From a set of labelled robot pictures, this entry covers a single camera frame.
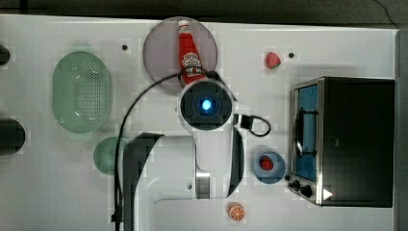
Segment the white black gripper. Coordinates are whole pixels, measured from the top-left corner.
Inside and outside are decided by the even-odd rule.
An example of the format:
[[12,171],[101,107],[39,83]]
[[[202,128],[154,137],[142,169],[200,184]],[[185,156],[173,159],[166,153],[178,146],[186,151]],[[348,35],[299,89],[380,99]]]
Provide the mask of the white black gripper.
[[233,124],[236,128],[250,130],[253,124],[253,114],[249,106],[236,104],[234,106]]

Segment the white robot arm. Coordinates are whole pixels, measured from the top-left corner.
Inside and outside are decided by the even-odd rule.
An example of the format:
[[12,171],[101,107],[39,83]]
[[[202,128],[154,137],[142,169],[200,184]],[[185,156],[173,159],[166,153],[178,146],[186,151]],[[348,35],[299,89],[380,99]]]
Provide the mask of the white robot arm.
[[121,156],[121,231],[154,231],[162,200],[223,199],[242,181],[244,148],[231,92],[217,80],[195,81],[177,100],[186,136],[142,133]]

